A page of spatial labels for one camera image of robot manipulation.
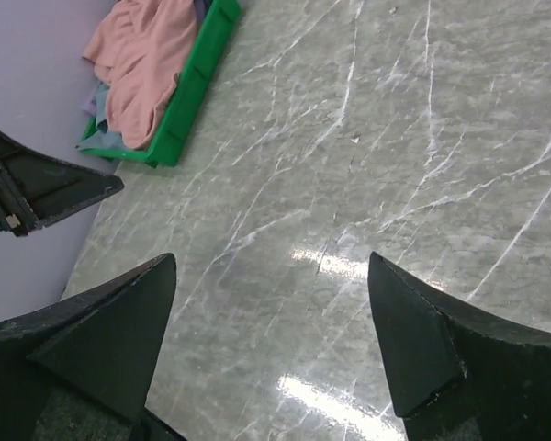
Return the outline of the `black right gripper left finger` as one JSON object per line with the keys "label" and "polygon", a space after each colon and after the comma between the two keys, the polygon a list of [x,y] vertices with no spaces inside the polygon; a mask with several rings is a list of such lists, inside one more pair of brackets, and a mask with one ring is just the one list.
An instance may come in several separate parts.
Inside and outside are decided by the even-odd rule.
{"label": "black right gripper left finger", "polygon": [[0,440],[173,440],[146,407],[176,287],[161,254],[0,322]]}

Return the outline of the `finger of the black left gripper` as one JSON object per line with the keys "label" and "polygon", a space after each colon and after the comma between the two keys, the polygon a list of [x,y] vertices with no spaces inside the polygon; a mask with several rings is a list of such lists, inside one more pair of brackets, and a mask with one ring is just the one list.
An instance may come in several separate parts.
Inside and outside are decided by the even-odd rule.
{"label": "finger of the black left gripper", "polygon": [[124,188],[111,174],[35,152],[0,131],[0,231],[49,227]]}

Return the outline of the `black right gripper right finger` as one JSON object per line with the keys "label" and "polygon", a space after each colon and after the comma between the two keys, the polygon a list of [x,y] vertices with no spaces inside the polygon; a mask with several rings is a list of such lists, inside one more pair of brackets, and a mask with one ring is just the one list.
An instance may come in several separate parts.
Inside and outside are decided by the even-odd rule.
{"label": "black right gripper right finger", "polygon": [[377,253],[368,292],[409,440],[551,440],[551,333],[452,297]]}

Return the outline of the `pink printed t-shirt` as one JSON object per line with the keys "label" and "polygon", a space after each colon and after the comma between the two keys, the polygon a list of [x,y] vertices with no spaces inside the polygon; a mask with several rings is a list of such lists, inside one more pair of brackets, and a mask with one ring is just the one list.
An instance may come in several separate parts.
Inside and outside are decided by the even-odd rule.
{"label": "pink printed t-shirt", "polygon": [[97,25],[83,57],[109,87],[106,122],[127,148],[151,142],[197,33],[192,1],[117,1]]}

